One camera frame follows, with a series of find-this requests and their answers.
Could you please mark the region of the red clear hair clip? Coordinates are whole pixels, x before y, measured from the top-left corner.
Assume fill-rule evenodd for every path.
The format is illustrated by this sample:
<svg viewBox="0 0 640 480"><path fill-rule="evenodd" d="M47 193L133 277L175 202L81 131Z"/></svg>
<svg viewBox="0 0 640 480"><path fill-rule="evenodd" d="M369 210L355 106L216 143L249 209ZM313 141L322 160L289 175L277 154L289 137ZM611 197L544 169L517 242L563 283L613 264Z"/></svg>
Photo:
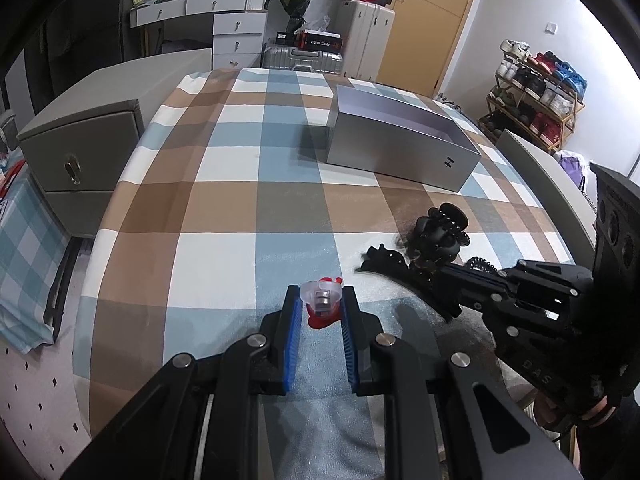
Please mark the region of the red clear hair clip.
<svg viewBox="0 0 640 480"><path fill-rule="evenodd" d="M300 300L308 313L308 325L314 330L322 330L341 319L343 280L320 278L300 286Z"/></svg>

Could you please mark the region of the black claw hair clip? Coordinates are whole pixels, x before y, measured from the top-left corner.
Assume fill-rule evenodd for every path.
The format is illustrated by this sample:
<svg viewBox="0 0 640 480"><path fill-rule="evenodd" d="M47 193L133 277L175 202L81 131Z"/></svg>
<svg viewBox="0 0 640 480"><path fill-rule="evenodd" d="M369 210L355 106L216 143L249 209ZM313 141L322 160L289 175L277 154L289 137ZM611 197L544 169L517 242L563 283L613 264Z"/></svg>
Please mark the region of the black claw hair clip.
<svg viewBox="0 0 640 480"><path fill-rule="evenodd" d="M427 214L416 219L408 236L407 254L420 266L430 262L441 266L453 262L462 247L471 243L466 228L469 219L452 203L431 207Z"/></svg>

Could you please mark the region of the black bow hair accessory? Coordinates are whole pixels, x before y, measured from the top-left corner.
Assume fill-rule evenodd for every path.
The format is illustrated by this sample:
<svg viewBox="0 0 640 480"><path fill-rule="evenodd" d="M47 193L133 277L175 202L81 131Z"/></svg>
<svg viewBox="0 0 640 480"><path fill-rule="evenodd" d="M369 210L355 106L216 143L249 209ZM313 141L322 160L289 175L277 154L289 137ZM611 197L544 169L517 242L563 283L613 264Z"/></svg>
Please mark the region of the black bow hair accessory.
<svg viewBox="0 0 640 480"><path fill-rule="evenodd" d="M359 272L381 274L388 278L397 278L408 270L404 256L396 250L387 249L383 244L370 246L362 255L362 263L358 268Z"/></svg>

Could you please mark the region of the plaid bed sheet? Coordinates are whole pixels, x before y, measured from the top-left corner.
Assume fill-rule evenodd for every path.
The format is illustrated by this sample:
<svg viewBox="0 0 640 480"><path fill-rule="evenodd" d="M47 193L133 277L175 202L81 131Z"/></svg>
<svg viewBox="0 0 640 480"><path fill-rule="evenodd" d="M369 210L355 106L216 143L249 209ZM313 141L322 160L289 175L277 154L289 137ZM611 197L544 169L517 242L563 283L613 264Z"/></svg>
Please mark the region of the plaid bed sheet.
<svg viewBox="0 0 640 480"><path fill-rule="evenodd" d="M326 162L339 76L214 70L185 76L157 109L119 177L80 296L74 379L98 434L172 356L201 358L254 333L288 286L340 278L386 332L419 351L452 348L498 368L475 313L443 323L364 252L396 247L431 207L469 218L460 259L499 268L570 260L535 194L476 127L480 161L457 193Z"/></svg>

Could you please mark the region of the purple bag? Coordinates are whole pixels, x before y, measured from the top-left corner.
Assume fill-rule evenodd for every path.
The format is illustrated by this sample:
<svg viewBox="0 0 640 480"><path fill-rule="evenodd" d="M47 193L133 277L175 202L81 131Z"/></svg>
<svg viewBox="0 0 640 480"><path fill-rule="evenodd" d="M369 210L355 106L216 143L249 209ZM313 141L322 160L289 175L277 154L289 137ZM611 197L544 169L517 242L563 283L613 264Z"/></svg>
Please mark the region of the purple bag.
<svg viewBox="0 0 640 480"><path fill-rule="evenodd" d="M570 180L577 186L580 192L585 191L586 177L582 171L582 163L580 159L574 155L567 155L564 152L554 154L555 160L561 168L570 177Z"/></svg>

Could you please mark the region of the silver grey cardboard box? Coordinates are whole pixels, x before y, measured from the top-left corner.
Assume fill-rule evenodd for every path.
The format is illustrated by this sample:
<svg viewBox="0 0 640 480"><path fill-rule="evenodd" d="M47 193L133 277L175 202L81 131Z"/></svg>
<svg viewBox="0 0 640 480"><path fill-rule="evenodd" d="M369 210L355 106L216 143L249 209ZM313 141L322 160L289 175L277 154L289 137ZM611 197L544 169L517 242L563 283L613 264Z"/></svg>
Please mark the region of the silver grey cardboard box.
<svg viewBox="0 0 640 480"><path fill-rule="evenodd" d="M432 110L338 86L328 119L332 165L458 192L480 151L450 118Z"/></svg>

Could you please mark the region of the wooden shoe rack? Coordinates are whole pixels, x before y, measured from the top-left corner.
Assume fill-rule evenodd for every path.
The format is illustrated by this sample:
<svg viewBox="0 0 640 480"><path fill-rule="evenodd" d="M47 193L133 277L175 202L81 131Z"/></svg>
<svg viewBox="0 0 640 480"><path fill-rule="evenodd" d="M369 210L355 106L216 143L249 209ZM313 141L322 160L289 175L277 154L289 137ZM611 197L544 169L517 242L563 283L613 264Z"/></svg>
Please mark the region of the wooden shoe rack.
<svg viewBox="0 0 640 480"><path fill-rule="evenodd" d="M533 53L526 42L503 40L500 51L480 130L494 142L509 130L551 155L561 151L576 130L588 82L569 62L551 51Z"/></svg>

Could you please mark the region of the plaid pillow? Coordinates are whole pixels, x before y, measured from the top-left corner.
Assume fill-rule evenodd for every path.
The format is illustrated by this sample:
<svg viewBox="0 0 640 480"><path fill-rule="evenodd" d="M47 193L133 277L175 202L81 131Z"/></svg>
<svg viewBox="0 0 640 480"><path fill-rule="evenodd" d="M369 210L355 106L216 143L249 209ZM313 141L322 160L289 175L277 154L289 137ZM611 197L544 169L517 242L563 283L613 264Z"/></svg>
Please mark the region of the plaid pillow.
<svg viewBox="0 0 640 480"><path fill-rule="evenodd" d="M23 167L1 202L1 338L21 354L53 344L44 319L70 236Z"/></svg>

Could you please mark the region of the silver aluminium suitcase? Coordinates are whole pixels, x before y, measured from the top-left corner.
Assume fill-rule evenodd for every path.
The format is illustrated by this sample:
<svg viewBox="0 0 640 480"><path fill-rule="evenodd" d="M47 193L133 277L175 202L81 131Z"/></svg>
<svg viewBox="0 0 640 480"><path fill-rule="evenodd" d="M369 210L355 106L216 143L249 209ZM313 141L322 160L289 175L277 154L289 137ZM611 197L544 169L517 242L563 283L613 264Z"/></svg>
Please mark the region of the silver aluminium suitcase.
<svg viewBox="0 0 640 480"><path fill-rule="evenodd" d="M262 52L260 67L268 70L339 75L343 70L343 63L344 60L340 54L268 44Z"/></svg>

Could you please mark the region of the grey bedside nightstand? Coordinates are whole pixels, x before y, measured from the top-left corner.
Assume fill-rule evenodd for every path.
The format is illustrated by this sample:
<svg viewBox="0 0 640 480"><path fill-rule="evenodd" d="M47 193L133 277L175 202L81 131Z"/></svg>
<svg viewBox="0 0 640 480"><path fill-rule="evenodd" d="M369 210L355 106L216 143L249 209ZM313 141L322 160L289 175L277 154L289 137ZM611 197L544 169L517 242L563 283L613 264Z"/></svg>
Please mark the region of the grey bedside nightstand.
<svg viewBox="0 0 640 480"><path fill-rule="evenodd" d="M142 131L138 103L124 101L28 126L18 135L38 188L68 234L96 236Z"/></svg>

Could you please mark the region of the white upright suitcase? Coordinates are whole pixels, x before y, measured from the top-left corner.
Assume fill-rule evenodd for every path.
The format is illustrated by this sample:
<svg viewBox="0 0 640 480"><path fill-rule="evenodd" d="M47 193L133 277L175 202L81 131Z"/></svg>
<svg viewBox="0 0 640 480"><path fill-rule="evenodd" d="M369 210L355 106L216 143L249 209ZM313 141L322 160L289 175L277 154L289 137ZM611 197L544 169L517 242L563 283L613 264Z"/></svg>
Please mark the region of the white upright suitcase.
<svg viewBox="0 0 640 480"><path fill-rule="evenodd" d="M376 81L395 12L378 4L344 0L338 8L334 32L343 39L342 75Z"/></svg>

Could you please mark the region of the black red shoe box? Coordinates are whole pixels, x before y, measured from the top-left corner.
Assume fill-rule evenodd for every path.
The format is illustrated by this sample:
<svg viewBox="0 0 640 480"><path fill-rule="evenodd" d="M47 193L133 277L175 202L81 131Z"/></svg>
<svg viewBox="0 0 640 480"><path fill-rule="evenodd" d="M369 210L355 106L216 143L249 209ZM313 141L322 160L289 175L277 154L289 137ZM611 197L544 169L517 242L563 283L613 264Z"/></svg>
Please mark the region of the black red shoe box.
<svg viewBox="0 0 640 480"><path fill-rule="evenodd" d="M342 45L343 38L340 34L312 29L303 29L297 34L294 42L294 46L299 50L331 54L340 54Z"/></svg>

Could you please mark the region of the wooden door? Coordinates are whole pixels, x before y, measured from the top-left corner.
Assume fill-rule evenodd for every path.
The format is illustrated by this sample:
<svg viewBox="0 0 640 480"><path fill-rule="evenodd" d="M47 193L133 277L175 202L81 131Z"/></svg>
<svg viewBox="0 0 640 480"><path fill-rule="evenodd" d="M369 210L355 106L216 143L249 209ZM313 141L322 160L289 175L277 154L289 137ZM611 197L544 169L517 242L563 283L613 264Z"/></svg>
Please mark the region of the wooden door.
<svg viewBox="0 0 640 480"><path fill-rule="evenodd" d="M394 0L395 19L376 81L434 96L473 0Z"/></svg>

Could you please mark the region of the white dressing desk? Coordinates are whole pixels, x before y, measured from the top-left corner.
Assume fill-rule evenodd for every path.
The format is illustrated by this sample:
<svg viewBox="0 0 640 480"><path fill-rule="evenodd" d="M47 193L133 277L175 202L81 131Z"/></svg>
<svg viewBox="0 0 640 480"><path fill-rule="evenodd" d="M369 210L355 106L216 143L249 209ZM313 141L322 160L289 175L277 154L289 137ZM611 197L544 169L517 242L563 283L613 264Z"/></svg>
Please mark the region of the white dressing desk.
<svg viewBox="0 0 640 480"><path fill-rule="evenodd" d="M149 27L178 18L210 18L212 64L220 68L257 67L265 47L268 0L152 0L129 13L131 28L142 28L149 54Z"/></svg>

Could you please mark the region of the black flower bouquet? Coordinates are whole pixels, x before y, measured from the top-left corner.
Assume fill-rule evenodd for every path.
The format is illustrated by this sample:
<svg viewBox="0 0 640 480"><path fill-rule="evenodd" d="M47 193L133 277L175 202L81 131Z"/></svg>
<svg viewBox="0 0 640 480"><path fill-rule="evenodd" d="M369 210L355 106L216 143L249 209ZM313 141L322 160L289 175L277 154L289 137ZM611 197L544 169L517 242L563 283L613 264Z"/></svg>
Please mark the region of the black flower bouquet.
<svg viewBox="0 0 640 480"><path fill-rule="evenodd" d="M288 24L283 32L277 32L276 44L284 44L293 47L295 44L296 32L305 24L305 13L311 0L279 0L286 14L288 14Z"/></svg>

